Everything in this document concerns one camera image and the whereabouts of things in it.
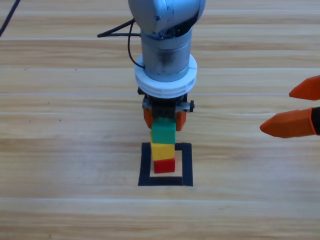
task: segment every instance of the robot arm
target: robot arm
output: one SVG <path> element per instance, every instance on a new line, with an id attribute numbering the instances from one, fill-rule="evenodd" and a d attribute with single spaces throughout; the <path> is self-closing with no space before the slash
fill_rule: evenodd
<path id="1" fill-rule="evenodd" d="M 206 0 L 128 0 L 133 20 L 98 37 L 128 36 L 128 52 L 135 63 L 138 94 L 144 95 L 144 119 L 151 126 L 153 119 L 177 121 L 180 131 L 186 112 L 193 112 L 194 103 L 187 101 L 188 92 L 196 83 L 197 62 L 191 55 L 192 28 L 200 19 Z M 132 26 L 136 22 L 141 37 L 142 54 L 134 61 L 130 54 Z M 131 26 L 129 34 L 114 32 Z"/>
<path id="2" fill-rule="evenodd" d="M 129 0 L 131 13 L 148 35 L 165 32 L 183 23 L 193 25 L 201 17 L 206 0 Z"/>

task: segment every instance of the red block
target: red block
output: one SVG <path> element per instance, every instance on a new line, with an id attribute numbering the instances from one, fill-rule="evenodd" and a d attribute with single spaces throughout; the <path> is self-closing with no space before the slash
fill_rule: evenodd
<path id="1" fill-rule="evenodd" d="M 155 174 L 165 174 L 165 173 L 174 173 L 176 170 L 176 159 L 165 159 L 158 160 L 154 162 L 154 173 Z"/>

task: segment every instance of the green block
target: green block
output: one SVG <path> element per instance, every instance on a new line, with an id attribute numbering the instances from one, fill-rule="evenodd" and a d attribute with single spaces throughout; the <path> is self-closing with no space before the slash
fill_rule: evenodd
<path id="1" fill-rule="evenodd" d="M 176 143 L 176 121 L 170 118 L 156 118 L 151 128 L 152 142 L 155 144 Z"/>

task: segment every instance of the white ring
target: white ring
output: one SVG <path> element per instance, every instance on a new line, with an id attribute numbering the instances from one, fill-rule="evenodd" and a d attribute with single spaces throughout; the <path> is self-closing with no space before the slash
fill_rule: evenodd
<path id="1" fill-rule="evenodd" d="M 143 65 L 142 54 L 136 62 Z M 135 66 L 135 80 L 139 88 L 146 94 L 160 99 L 172 99 L 187 94 L 194 87 L 197 78 L 197 68 L 197 62 L 190 54 L 189 70 L 183 78 L 177 81 L 161 82 L 153 80 L 139 66 Z"/>

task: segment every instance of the stacked blocks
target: stacked blocks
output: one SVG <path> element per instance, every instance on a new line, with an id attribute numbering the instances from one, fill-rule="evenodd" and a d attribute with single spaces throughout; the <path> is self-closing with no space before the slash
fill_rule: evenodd
<path id="1" fill-rule="evenodd" d="M 151 127 L 151 155 L 154 173 L 173 173 L 176 169 L 175 144 L 177 124 L 169 118 L 154 119 Z"/>

